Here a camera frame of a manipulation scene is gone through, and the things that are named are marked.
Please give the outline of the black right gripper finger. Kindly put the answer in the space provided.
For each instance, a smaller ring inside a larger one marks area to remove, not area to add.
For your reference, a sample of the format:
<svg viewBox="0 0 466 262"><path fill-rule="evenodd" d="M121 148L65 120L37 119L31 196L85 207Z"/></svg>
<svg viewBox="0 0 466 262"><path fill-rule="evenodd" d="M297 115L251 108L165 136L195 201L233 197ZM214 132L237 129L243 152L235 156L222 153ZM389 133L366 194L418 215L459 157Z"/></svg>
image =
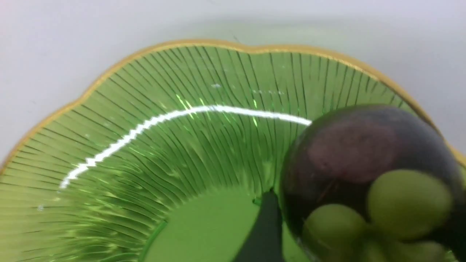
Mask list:
<svg viewBox="0 0 466 262"><path fill-rule="evenodd" d="M235 262L284 262L283 219L273 190L262 195L261 208Z"/></svg>

